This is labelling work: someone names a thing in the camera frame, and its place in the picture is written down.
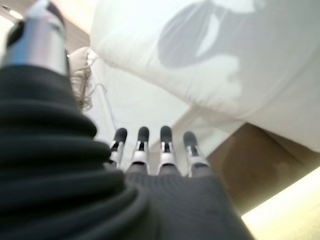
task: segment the wooden surface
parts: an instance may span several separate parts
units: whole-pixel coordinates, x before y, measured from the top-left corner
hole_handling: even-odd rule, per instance
[[[298,147],[295,155],[289,152]],[[208,160],[240,214],[320,166],[320,154],[293,142],[285,149],[269,133],[250,124],[235,132]]]

